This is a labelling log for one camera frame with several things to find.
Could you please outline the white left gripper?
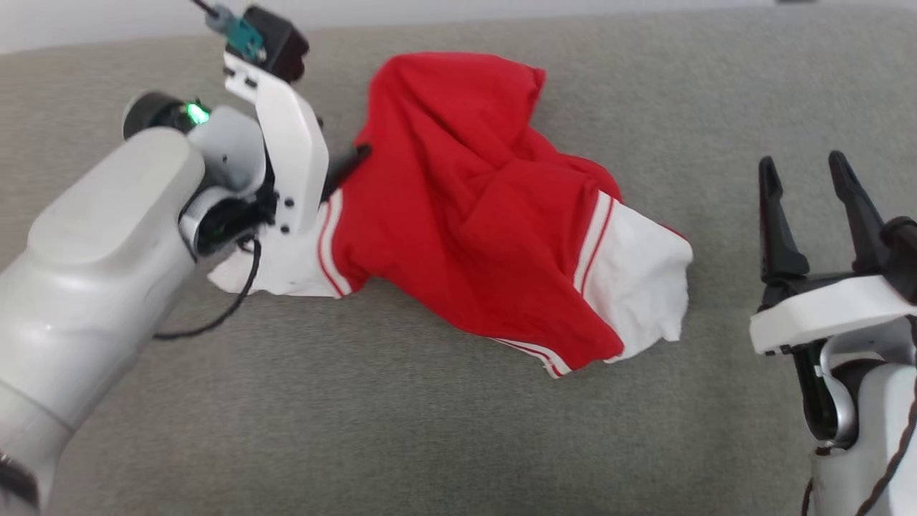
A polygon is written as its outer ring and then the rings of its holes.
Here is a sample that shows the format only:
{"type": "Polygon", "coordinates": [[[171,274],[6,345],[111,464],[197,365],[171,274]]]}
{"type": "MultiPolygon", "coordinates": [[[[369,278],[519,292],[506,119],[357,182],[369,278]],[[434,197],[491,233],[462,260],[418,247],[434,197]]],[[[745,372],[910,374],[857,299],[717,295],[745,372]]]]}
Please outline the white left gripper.
{"type": "Polygon", "coordinates": [[[331,157],[311,105],[294,86],[278,76],[224,53],[226,90],[251,102],[261,125],[267,156],[279,195],[275,226],[284,236],[307,232],[323,201],[343,185],[373,147],[354,145],[331,157]]]}

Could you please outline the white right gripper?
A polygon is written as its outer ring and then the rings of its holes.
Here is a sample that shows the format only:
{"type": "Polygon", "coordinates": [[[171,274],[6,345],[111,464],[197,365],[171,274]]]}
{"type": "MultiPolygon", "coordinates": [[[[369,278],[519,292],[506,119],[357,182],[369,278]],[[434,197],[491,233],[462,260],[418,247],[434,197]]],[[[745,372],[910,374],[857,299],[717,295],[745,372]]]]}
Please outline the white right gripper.
{"type": "MultiPolygon", "coordinates": [[[[888,258],[880,238],[884,220],[861,185],[842,151],[829,154],[828,163],[835,195],[845,207],[854,248],[855,274],[880,274],[888,258]]],[[[759,235],[761,281],[806,277],[810,264],[792,235],[782,208],[782,180],[770,156],[759,162],[759,235]]],[[[883,277],[854,277],[780,301],[754,314],[749,332],[759,355],[784,346],[796,346],[823,338],[888,323],[914,315],[915,305],[883,277]]]]}

